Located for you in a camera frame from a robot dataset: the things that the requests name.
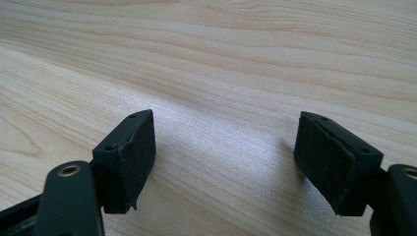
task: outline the metal grommet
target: metal grommet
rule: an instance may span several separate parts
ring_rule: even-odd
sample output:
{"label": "metal grommet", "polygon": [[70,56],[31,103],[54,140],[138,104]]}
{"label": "metal grommet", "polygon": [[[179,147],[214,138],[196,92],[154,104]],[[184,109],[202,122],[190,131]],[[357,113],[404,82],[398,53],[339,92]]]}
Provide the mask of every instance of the metal grommet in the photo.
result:
{"label": "metal grommet", "polygon": [[59,170],[58,176],[68,177],[68,176],[77,174],[78,172],[80,172],[80,170],[81,170],[80,165],[68,165]]}
{"label": "metal grommet", "polygon": [[417,180],[417,170],[416,169],[403,168],[402,172],[404,172],[404,174],[407,177]]}

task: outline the black plastic part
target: black plastic part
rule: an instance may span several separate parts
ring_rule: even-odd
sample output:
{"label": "black plastic part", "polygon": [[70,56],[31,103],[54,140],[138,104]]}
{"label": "black plastic part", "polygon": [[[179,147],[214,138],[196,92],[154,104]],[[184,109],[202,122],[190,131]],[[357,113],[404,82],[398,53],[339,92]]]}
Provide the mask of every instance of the black plastic part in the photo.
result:
{"label": "black plastic part", "polygon": [[383,154],[327,117],[301,112],[295,162],[339,215],[360,216]]}
{"label": "black plastic part", "polygon": [[387,198],[387,173],[380,168],[377,177],[369,186],[368,204],[374,210],[370,221],[373,236],[398,235],[392,210]]}
{"label": "black plastic part", "polygon": [[71,161],[49,172],[33,235],[103,235],[92,172],[87,162]]}
{"label": "black plastic part", "polygon": [[32,235],[40,195],[0,212],[0,235]]}
{"label": "black plastic part", "polygon": [[91,167],[106,213],[126,213],[136,201],[156,154],[151,110],[126,117],[93,151]]}
{"label": "black plastic part", "polygon": [[389,168],[387,199],[399,235],[417,235],[417,168],[402,164]]}

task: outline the wood grain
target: wood grain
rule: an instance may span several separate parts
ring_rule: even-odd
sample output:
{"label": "wood grain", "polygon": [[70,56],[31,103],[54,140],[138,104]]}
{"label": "wood grain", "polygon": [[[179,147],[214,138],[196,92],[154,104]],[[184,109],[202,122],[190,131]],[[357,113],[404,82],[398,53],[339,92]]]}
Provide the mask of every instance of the wood grain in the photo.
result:
{"label": "wood grain", "polygon": [[0,1],[0,210],[151,108],[155,167],[107,235],[369,235],[293,161],[331,117],[417,165],[415,1]]}

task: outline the black clamp jaw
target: black clamp jaw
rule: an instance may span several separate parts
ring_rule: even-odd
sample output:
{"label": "black clamp jaw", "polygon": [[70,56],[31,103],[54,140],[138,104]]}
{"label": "black clamp jaw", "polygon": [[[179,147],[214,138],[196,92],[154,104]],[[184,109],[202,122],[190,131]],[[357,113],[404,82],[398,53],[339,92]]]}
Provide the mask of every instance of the black clamp jaw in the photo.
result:
{"label": "black clamp jaw", "polygon": [[155,154],[152,111],[126,117],[92,151],[91,163],[55,167],[41,195],[0,212],[0,235],[104,235],[101,207],[136,209]]}
{"label": "black clamp jaw", "polygon": [[372,235],[417,235],[417,168],[380,165],[383,154],[327,117],[301,112],[297,165],[334,213],[361,216],[373,208]]}

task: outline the light wood surface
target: light wood surface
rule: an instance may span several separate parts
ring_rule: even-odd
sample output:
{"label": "light wood surface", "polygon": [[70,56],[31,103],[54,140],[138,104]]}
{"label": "light wood surface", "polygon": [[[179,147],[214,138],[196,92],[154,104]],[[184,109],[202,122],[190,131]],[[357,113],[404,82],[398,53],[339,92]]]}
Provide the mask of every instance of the light wood surface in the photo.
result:
{"label": "light wood surface", "polygon": [[416,1],[0,2],[0,210],[152,109],[138,211],[107,235],[369,235],[292,151],[300,111],[417,165]]}

